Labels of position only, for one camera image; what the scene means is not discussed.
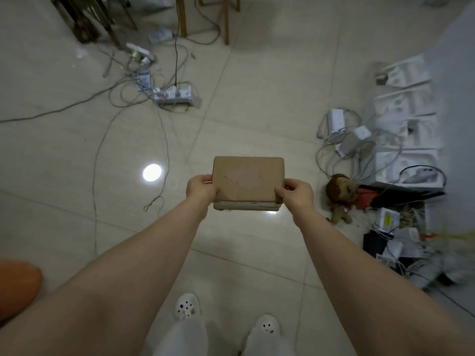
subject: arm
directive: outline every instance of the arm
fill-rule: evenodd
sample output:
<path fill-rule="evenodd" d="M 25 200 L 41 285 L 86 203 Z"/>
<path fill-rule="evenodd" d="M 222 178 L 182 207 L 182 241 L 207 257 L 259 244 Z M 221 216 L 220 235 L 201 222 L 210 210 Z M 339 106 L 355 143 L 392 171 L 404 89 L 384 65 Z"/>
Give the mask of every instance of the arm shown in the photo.
<path fill-rule="evenodd" d="M 0 330 L 0 354 L 138 355 L 216 195 L 208 181 Z"/>
<path fill-rule="evenodd" d="M 312 187 L 277 188 L 359 355 L 465 355 L 459 326 L 428 295 L 369 256 L 317 212 Z"/>

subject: yellow label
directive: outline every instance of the yellow label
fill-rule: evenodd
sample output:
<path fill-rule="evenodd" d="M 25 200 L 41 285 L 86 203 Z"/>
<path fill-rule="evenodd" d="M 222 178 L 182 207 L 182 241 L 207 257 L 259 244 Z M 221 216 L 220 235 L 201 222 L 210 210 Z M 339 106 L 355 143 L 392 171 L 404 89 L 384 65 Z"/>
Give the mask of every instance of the yellow label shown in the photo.
<path fill-rule="evenodd" d="M 391 219 L 392 219 L 392 215 L 391 215 L 391 214 L 386 214 L 386 215 L 384 216 L 384 226 L 385 226 L 385 227 L 391 226 Z"/>

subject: cardboard box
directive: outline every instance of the cardboard box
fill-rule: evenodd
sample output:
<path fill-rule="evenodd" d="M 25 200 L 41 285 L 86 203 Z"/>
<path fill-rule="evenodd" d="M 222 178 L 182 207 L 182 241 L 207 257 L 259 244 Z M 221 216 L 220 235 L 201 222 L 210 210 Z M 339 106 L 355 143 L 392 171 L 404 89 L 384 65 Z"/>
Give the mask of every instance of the cardboard box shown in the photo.
<path fill-rule="evenodd" d="M 216 210 L 278 211 L 282 198 L 274 187 L 284 186 L 284 159 L 216 156 L 212 182 L 219 187 Z"/>

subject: white shoe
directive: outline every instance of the white shoe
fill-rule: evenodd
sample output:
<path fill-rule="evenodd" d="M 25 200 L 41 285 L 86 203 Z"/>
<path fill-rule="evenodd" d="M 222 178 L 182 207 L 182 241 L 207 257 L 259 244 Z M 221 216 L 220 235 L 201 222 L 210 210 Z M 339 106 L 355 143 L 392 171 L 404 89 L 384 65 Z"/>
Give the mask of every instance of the white shoe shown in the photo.
<path fill-rule="evenodd" d="M 189 317 L 201 315 L 198 297 L 194 293 L 181 295 L 175 305 L 175 319 L 183 321 Z"/>
<path fill-rule="evenodd" d="M 270 334 L 280 335 L 279 321 L 271 315 L 262 315 L 256 323 L 256 328 L 264 329 Z"/>

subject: hand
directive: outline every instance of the hand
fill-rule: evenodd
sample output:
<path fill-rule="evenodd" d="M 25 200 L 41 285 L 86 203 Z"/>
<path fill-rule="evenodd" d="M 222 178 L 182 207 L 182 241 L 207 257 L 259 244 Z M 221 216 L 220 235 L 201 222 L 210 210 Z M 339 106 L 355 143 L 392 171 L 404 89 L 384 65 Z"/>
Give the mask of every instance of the hand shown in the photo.
<path fill-rule="evenodd" d="M 295 218 L 306 210 L 314 210 L 313 190 L 310 184 L 294 178 L 285 179 L 285 188 L 276 187 L 276 194 L 282 197 L 284 204 Z"/>
<path fill-rule="evenodd" d="M 199 200 L 206 204 L 206 207 L 213 202 L 217 194 L 217 186 L 211 184 L 211 175 L 196 175 L 188 181 L 186 186 L 186 197 Z"/>

